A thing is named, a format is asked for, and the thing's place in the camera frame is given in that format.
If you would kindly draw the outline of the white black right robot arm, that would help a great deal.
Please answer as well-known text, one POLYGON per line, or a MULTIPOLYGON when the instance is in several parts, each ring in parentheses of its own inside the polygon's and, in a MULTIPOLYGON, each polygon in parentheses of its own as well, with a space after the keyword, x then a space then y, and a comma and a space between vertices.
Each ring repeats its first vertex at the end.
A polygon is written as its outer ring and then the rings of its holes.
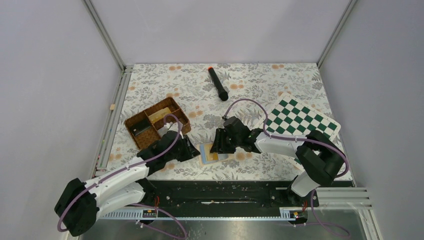
POLYGON ((299 160, 304 171, 296 176, 287 191, 287 201, 301 205, 318 187, 329 186, 347 167, 346 156, 322 132, 307 135, 269 133, 265 128, 249 129, 235 116, 217 128, 210 148, 212 154, 233 154, 237 148, 257 154, 279 154, 299 160))

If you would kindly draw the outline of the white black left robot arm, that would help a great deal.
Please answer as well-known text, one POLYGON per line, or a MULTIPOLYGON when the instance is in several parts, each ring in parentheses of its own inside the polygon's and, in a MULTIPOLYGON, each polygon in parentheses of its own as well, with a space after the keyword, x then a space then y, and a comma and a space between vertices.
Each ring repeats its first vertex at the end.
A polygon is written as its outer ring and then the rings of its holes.
POLYGON ((86 181, 71 180, 54 207, 58 231, 77 237, 100 217, 122 207, 138 203, 157 206, 160 197, 147 177, 168 162, 184 162, 199 155, 187 135, 170 130, 120 168, 86 181))

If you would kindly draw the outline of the beige leather card holder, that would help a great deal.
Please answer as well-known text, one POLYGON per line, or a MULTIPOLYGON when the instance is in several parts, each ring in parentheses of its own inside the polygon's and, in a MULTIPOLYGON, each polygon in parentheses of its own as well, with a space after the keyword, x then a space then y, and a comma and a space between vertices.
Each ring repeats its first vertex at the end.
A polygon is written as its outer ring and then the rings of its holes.
POLYGON ((197 146, 200 152, 198 159, 201 166, 235 159, 235 155, 233 153, 211 153, 212 146, 212 143, 203 143, 197 146))

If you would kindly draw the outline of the gold VIP card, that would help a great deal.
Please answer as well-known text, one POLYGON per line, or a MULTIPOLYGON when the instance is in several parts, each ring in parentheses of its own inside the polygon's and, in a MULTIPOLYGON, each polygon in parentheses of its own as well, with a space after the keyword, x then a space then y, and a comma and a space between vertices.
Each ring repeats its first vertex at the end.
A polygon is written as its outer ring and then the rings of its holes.
POLYGON ((205 143, 200 146, 201 159, 204 163, 216 162, 219 160, 219 155, 216 152, 211 152, 212 146, 212 143, 205 143))

